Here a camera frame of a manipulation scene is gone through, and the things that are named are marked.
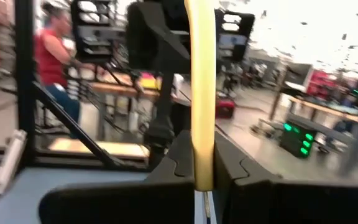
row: red shirt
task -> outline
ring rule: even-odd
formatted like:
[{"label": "red shirt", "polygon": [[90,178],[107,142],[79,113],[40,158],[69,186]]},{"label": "red shirt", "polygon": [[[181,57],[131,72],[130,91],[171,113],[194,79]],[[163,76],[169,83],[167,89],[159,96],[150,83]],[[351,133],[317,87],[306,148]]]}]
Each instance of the red shirt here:
[{"label": "red shirt", "polygon": [[45,48],[44,36],[56,33],[50,29],[43,29],[35,38],[35,59],[37,60],[37,70],[44,85],[61,84],[67,86],[67,80],[63,76],[63,65]]}]

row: blue jeans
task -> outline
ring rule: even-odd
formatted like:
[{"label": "blue jeans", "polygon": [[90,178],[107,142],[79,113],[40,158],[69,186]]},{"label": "blue jeans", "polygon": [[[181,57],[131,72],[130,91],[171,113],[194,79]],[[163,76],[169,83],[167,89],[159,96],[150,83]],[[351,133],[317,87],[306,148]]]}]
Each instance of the blue jeans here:
[{"label": "blue jeans", "polygon": [[[355,124],[357,124],[357,122],[355,122],[355,121],[348,121],[348,120],[338,121],[334,125],[333,130],[338,131],[340,133],[344,133],[344,132],[351,133],[352,128]],[[333,138],[326,137],[325,141],[326,141],[326,144],[332,144]]]},{"label": "blue jeans", "polygon": [[[80,102],[71,99],[65,91],[60,91],[55,85],[46,85],[45,88],[55,97],[56,102],[63,107],[66,113],[78,123],[80,119]],[[70,137],[76,139],[74,134],[70,134]]]}]

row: yellow pole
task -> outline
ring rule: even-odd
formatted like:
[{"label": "yellow pole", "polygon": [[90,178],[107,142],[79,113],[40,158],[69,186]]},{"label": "yellow pole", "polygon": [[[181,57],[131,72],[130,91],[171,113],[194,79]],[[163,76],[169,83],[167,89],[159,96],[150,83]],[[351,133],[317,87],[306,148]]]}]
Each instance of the yellow pole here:
[{"label": "yellow pole", "polygon": [[216,28],[211,0],[185,0],[191,35],[191,141],[196,190],[213,189]]}]

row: blue surface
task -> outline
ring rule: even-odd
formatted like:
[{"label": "blue surface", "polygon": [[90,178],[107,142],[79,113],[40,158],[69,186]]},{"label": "blue surface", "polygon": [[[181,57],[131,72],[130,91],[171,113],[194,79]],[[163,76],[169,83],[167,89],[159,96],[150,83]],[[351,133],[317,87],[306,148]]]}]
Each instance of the blue surface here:
[{"label": "blue surface", "polygon": [[[48,191],[66,184],[143,180],[145,173],[30,168],[0,196],[0,224],[38,224],[38,204]],[[202,193],[195,195],[195,223],[203,223]]]}]

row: gray floor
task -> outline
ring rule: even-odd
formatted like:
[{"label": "gray floor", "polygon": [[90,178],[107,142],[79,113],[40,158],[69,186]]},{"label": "gray floor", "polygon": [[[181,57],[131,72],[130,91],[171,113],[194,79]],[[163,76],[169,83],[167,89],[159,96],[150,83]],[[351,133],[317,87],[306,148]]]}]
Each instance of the gray floor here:
[{"label": "gray floor", "polygon": [[[0,85],[9,83],[10,80],[0,80]],[[184,86],[184,93],[190,96],[189,86]],[[234,119],[218,120],[217,124],[227,132],[230,137],[243,150],[261,163],[266,169],[273,173],[281,174],[286,179],[309,180],[309,181],[329,181],[329,182],[358,182],[358,167],[350,178],[341,179],[336,175],[339,156],[331,153],[322,158],[317,153],[312,153],[308,160],[301,160],[293,157],[271,140],[254,136],[249,131],[249,127],[260,118],[267,119],[270,105],[273,101],[273,93],[268,90],[239,90],[237,92],[237,103],[247,105],[259,110],[237,109]],[[83,115],[81,126],[92,137],[96,136],[97,110],[90,105],[83,105]],[[286,113],[285,108],[277,111],[277,120],[283,119]],[[319,121],[331,125],[335,118],[322,115]],[[15,98],[0,91],[0,146],[4,145],[5,138],[8,137],[16,127],[16,104]],[[109,128],[107,129],[108,140],[112,141],[133,141],[133,139],[118,139],[120,135]]]}]

